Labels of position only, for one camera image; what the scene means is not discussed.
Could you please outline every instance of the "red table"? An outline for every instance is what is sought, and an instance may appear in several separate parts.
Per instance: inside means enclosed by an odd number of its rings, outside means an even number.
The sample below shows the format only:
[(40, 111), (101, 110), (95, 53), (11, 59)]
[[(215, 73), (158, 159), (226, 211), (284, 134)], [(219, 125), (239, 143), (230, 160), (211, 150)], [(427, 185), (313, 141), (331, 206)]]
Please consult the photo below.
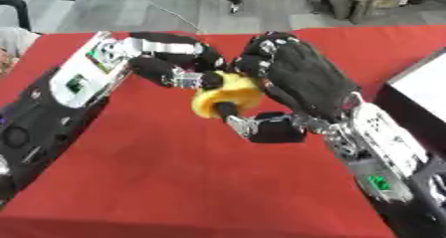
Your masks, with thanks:
[[(446, 43), (446, 26), (295, 33), (368, 98)], [(0, 82), (0, 105), (90, 36), (39, 39)], [(200, 38), (232, 59), (250, 37)], [(0, 214), (0, 236), (392, 237), (320, 136), (305, 144), (248, 143), (220, 120), (197, 117), (192, 95), (130, 76), (81, 138)], [(260, 107), (283, 109), (268, 99)]]

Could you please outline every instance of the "robot finger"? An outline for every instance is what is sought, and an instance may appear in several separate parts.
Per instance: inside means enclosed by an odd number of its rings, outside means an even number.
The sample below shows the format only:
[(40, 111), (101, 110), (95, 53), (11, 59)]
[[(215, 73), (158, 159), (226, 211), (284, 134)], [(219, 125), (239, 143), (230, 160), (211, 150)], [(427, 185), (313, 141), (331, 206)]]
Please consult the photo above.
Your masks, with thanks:
[(212, 47), (187, 36), (166, 33), (130, 33), (141, 40), (140, 49), (146, 55), (194, 72), (224, 70), (224, 58)]

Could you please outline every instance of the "wire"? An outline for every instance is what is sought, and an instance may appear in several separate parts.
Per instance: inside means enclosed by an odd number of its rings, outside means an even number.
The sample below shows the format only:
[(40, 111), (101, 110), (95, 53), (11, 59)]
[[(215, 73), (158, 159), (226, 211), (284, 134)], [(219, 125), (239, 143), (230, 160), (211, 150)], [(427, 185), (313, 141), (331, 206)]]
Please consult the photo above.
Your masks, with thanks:
[(173, 15), (175, 17), (177, 17), (178, 19), (182, 20), (183, 22), (189, 24), (190, 26), (192, 26), (194, 29), (196, 29), (198, 32), (202, 33), (202, 34), (207, 34), (206, 31), (204, 31), (203, 29), (201, 29), (200, 27), (198, 27), (197, 25), (193, 24), (192, 22), (190, 22), (189, 20), (185, 19), (183, 16), (170, 11), (162, 6), (160, 6), (159, 4), (156, 4), (153, 0), (148, 0), (148, 2), (153, 5), (154, 7), (158, 8), (159, 10), (169, 13), (170, 15)]

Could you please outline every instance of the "white panel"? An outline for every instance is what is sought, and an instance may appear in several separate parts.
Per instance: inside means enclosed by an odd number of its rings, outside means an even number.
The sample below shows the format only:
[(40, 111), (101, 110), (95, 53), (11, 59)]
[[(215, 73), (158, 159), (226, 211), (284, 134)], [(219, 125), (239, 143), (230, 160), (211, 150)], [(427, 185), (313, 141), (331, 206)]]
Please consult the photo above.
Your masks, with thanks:
[(442, 55), (392, 85), (446, 122), (445, 78), (446, 55)]

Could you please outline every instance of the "black robotic glove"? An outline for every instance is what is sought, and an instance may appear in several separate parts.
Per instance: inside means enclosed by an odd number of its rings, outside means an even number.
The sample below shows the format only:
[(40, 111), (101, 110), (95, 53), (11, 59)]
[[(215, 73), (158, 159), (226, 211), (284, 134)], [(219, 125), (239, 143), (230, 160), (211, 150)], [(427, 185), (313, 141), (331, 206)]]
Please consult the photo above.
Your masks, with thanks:
[(358, 86), (309, 43), (286, 33), (253, 38), (231, 65), (258, 79), (273, 100), (295, 113), (335, 121)]
[(175, 76), (186, 75), (186, 71), (204, 73), (201, 85), (218, 85), (223, 81), (212, 71), (226, 69), (224, 58), (209, 45), (196, 39), (166, 33), (130, 33), (133, 39), (144, 40), (142, 55), (131, 59), (128, 64), (133, 72), (160, 86), (173, 87)]

